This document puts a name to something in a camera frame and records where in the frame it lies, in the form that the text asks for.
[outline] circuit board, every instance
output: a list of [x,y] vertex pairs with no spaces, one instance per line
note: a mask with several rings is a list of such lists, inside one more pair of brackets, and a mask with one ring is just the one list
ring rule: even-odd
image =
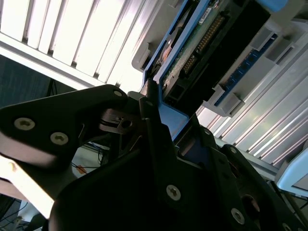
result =
[[163,91],[168,86],[172,87],[171,81],[173,78],[178,78],[180,72],[188,74],[194,62],[197,60],[194,56],[194,51],[201,54],[202,50],[214,35],[215,29],[222,23],[224,18],[219,15],[219,12],[228,4],[228,0],[215,1],[211,3],[205,13],[199,20],[192,34],[187,39],[185,45],[181,49],[174,63],[163,78]]

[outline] black metal bracket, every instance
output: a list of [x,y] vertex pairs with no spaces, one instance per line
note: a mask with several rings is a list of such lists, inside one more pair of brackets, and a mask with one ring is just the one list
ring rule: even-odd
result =
[[[217,147],[195,115],[175,142],[177,153],[160,120],[157,85],[149,80],[143,90],[149,97],[135,100],[104,85],[0,110],[0,153],[23,162],[25,169],[63,170],[82,144],[107,133],[121,141],[113,162],[62,191],[52,209],[51,230],[73,229],[79,211],[93,205],[105,208],[100,215],[110,228],[151,222],[173,230],[205,224],[218,230],[306,230],[243,155],[232,145]],[[93,193],[107,202],[98,202]],[[257,204],[257,219],[247,210],[246,195]],[[62,216],[65,222],[57,223]],[[80,220],[85,222],[75,228],[88,229],[88,220]]]

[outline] hole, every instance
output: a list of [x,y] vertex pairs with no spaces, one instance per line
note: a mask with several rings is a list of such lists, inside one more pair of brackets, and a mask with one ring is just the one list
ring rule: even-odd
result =
[[122,128],[128,128],[132,125],[133,123],[129,120],[125,120],[123,123],[122,123]]
[[223,164],[223,165],[225,164],[225,162],[224,162],[222,159],[220,159],[220,158],[218,159],[218,161],[219,161],[221,164]]
[[56,135],[56,136],[54,137],[54,139],[57,140],[57,141],[64,141],[64,137],[63,137],[63,136],[60,136],[60,135]]
[[226,174],[226,173],[222,173],[222,176],[225,178],[225,179],[227,179],[227,180],[229,180],[230,179],[230,177]]
[[25,121],[25,120],[20,121],[19,124],[20,126],[27,126],[27,127],[31,125],[29,121]]
[[177,193],[177,190],[176,189],[170,189],[170,192],[173,194],[173,196],[177,196],[178,193]]
[[235,216],[236,216],[236,218],[237,218],[238,220],[241,219],[241,215],[240,215],[238,212],[235,213]]

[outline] screw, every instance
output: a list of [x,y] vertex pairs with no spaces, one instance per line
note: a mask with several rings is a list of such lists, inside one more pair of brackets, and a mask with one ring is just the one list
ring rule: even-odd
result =
[[292,231],[292,229],[290,228],[290,226],[288,226],[286,223],[283,223],[282,226],[284,227],[285,231]]
[[181,192],[176,186],[172,184],[166,187],[166,191],[168,196],[174,201],[178,201],[181,198]]
[[245,224],[245,218],[238,209],[236,209],[236,208],[231,209],[231,214],[232,214],[233,218],[237,221],[237,223],[239,223],[241,225]]
[[152,102],[150,102],[150,101],[147,101],[146,103],[147,103],[148,105],[150,105],[150,106],[153,106]]
[[68,142],[68,136],[62,132],[55,132],[50,136],[50,140],[57,145],[64,145]]
[[18,118],[14,121],[14,125],[19,130],[29,131],[34,128],[35,123],[29,118]]
[[233,152],[234,154],[236,154],[236,149],[233,147],[230,147],[231,152]]
[[117,96],[122,96],[122,93],[117,91],[117,90],[114,91],[114,94],[117,95]]

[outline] metal rod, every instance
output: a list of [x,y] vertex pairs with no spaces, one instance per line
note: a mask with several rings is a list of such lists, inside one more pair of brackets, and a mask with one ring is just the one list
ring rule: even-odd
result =
[[298,218],[302,221],[303,225],[305,225],[308,228],[308,220],[306,219],[305,215],[303,214],[302,210],[298,207],[296,202],[294,201],[293,197],[288,192],[283,192],[285,198],[288,200],[296,214],[298,215]]

